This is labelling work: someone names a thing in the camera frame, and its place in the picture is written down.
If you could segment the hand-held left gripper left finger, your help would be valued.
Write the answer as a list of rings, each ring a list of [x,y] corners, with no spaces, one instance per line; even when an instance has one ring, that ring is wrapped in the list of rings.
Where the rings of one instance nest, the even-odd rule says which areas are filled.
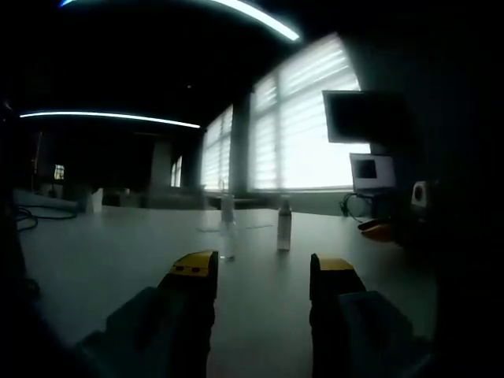
[[[204,377],[215,321],[219,254],[203,250],[176,260],[106,319],[76,351],[93,377]]]

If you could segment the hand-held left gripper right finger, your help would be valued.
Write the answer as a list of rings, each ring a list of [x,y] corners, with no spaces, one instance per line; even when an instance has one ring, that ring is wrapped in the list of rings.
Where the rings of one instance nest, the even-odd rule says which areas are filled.
[[[314,377],[428,376],[428,341],[347,261],[311,255],[309,300]]]

